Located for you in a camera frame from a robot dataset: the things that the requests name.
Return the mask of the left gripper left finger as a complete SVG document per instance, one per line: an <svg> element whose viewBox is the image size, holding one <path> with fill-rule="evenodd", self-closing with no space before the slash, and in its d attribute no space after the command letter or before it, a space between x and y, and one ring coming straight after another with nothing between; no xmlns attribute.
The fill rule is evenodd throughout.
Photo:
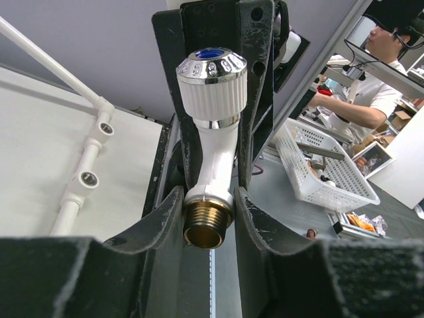
<svg viewBox="0 0 424 318"><path fill-rule="evenodd" d="M2 317L174 317L184 191L106 242L1 240Z"/></svg>

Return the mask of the white faucet with chrome knob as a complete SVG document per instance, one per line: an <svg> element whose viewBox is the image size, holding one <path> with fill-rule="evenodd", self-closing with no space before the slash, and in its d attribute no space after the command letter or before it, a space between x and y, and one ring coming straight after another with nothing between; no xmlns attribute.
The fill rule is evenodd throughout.
<svg viewBox="0 0 424 318"><path fill-rule="evenodd" d="M176 77L202 151L197 183L184 199L183 236L190 245L214 249L235 218L229 188L247 104L247 61L228 48L203 48L176 68Z"/></svg>

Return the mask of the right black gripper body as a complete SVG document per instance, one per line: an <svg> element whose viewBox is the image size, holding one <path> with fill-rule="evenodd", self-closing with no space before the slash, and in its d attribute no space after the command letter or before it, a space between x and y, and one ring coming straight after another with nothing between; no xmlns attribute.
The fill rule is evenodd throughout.
<svg viewBox="0 0 424 318"><path fill-rule="evenodd" d="M202 154L199 134L185 112L176 67L190 53L223 47L244 57L248 71L247 106L240 116L237 142L238 183L248 187L253 165L274 130L274 21L288 34L288 8L282 1L184 1L152 16L152 26L180 126L180 163L185 187L196 183Z"/></svg>

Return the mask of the white PVC pipe frame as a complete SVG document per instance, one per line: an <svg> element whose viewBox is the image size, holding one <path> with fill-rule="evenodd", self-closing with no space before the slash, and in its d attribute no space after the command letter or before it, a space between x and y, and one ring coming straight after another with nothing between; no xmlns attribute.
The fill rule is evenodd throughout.
<svg viewBox="0 0 424 318"><path fill-rule="evenodd" d="M66 236L99 186L93 166L114 135L115 108L6 20L1 34L96 112L86 119L49 94L1 78L1 235Z"/></svg>

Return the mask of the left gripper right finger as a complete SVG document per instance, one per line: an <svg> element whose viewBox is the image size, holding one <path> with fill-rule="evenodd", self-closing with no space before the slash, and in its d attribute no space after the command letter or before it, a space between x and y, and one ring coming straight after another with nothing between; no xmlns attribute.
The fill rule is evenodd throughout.
<svg viewBox="0 0 424 318"><path fill-rule="evenodd" d="M422 240L309 240L235 190L244 317L422 317Z"/></svg>

